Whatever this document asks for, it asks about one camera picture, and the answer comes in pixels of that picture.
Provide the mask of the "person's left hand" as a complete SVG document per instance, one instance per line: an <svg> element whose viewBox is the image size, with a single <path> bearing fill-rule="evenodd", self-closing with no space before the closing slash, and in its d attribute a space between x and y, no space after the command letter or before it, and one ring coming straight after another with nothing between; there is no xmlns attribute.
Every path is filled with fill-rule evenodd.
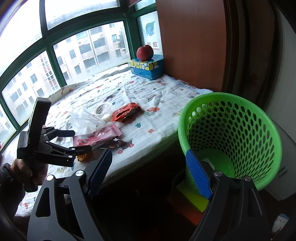
<svg viewBox="0 0 296 241"><path fill-rule="evenodd" d="M13 178L24 184L33 173L31 169L23 162L22 159L14 159L10 166ZM48 164L43 164L39 173L33 178L33 183L37 186L43 184L48 172Z"/></svg>

